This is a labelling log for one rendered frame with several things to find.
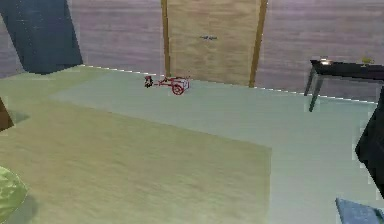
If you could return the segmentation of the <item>red toy cart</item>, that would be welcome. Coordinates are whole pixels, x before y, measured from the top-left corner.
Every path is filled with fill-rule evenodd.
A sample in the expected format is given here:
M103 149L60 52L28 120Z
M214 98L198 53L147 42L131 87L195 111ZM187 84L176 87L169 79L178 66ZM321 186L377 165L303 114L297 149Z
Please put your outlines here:
M190 79L186 77L164 77L158 81L148 75L144 79L144 86L146 88L152 86L167 86L170 87L174 95L182 95L187 89L190 88Z

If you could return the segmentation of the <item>light wooden room door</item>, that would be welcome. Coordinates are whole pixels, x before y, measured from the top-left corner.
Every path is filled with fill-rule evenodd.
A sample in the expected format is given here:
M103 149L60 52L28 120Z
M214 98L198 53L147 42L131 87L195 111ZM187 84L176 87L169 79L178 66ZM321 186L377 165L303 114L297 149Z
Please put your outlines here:
M161 0L165 74L255 86L268 0Z

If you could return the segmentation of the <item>black side table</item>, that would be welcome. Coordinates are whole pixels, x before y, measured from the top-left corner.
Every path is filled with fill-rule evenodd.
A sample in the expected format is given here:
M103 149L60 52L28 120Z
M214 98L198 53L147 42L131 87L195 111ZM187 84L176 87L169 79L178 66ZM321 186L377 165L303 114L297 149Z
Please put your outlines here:
M330 60L310 60L311 69L304 95L307 96L314 77L317 77L309 111L312 112L319 96L323 80L325 78L363 80L364 82L378 82L384 84L384 65L358 64L349 62L338 62Z

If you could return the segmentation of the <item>black furniture block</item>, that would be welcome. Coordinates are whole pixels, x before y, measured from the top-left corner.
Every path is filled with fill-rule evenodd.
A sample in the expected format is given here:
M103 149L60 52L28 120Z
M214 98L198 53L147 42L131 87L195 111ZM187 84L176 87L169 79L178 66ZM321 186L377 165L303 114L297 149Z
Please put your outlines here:
M355 152L384 199L384 87L381 88L378 105L358 141Z

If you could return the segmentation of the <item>brown wooden furniture corner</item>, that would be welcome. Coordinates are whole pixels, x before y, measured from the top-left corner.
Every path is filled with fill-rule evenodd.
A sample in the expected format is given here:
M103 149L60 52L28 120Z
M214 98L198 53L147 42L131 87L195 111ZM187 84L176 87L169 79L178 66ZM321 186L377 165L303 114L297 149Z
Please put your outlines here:
M0 132L9 129L14 126L12 118L8 113L4 102L0 98Z

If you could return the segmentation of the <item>blue grey box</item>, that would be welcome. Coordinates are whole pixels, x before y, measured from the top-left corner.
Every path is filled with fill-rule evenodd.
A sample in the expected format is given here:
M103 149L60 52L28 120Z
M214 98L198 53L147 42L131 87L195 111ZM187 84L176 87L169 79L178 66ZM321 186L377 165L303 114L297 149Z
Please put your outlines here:
M335 204L342 224L384 224L384 212L378 208L341 198Z

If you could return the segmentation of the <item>green round cushion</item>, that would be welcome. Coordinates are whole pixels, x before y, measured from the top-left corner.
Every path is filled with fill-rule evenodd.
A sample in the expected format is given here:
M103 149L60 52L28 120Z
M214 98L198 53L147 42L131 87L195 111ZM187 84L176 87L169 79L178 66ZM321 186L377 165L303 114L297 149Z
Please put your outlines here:
M27 188L21 178L11 170L0 166L0 224L24 202Z

